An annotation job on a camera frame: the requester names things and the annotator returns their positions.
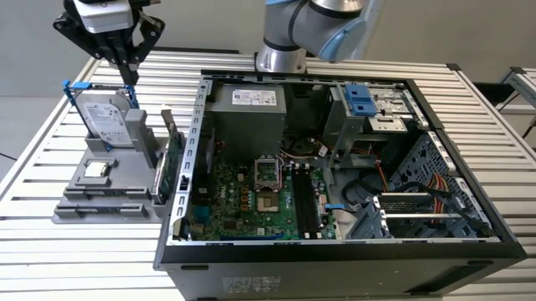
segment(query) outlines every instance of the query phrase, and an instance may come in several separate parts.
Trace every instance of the power supply label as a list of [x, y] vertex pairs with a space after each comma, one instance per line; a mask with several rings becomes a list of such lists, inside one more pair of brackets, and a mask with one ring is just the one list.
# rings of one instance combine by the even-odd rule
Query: power supply label
[[232, 105], [276, 105], [275, 91], [235, 90]]

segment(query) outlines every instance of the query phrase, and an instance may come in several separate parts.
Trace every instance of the robotic arm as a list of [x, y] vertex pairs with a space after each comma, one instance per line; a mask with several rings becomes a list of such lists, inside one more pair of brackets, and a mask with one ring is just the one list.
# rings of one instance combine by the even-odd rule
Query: robotic arm
[[[137, 67], [164, 30], [164, 22], [143, 13], [160, 0], [64, 0], [65, 11], [54, 29], [94, 58], [105, 58], [119, 69], [125, 85], [137, 83]], [[133, 46], [132, 33], [140, 25], [144, 41]]]
[[324, 61], [347, 59], [364, 35], [367, 3], [368, 0], [266, 0], [256, 69], [303, 73], [307, 51]]
[[[306, 52], [326, 61], [350, 57], [364, 34], [363, 8], [370, 0], [266, 0], [263, 46], [256, 69], [303, 73]], [[137, 67], [164, 30], [143, 13], [160, 0], [64, 0], [54, 29], [94, 58], [119, 69], [125, 85], [137, 83]], [[136, 24], [144, 41], [133, 46]]]

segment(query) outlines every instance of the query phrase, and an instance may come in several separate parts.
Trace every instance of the aluminum profile table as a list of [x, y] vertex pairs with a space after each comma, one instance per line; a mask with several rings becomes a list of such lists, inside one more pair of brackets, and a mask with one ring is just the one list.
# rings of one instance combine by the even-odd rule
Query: aluminum profile table
[[[187, 131], [200, 69], [252, 71], [252, 56], [153, 51], [140, 66], [137, 99], [157, 135], [167, 132], [163, 103]], [[332, 65], [316, 59], [308, 73], [415, 80], [530, 256], [443, 300], [536, 300], [536, 155], [467, 77], [441, 64]], [[108, 63], [93, 60], [77, 80], [121, 82]], [[167, 274], [151, 267], [159, 224], [54, 225], [48, 219], [84, 153], [85, 133], [62, 98], [0, 184], [0, 300], [181, 300]]]
[[502, 83], [509, 83], [526, 102], [536, 108], [536, 69], [510, 67], [510, 72]]

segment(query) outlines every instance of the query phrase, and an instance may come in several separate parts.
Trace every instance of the sticker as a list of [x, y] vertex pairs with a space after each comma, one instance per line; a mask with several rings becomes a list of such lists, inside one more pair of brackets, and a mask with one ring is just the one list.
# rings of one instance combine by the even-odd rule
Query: sticker
[[100, 139], [113, 146], [132, 145], [119, 108], [109, 103], [93, 102], [84, 106]]
[[275, 91], [235, 90], [232, 91], [233, 105], [276, 105]]
[[327, 154], [327, 147], [324, 145], [322, 145], [322, 147], [319, 148], [319, 151], [318, 151], [318, 155], [323, 158], [323, 157], [326, 157], [326, 154]]
[[270, 293], [276, 292], [282, 282], [278, 277], [223, 277], [225, 293]]

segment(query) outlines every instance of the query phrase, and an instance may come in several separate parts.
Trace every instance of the motherboard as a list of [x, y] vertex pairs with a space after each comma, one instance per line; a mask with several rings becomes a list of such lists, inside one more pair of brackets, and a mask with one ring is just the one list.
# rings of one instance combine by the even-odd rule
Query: motherboard
[[[264, 163], [256, 167], [216, 163], [212, 196], [193, 207], [193, 239], [335, 239], [320, 169]], [[274, 181], [275, 186], [258, 185]]]

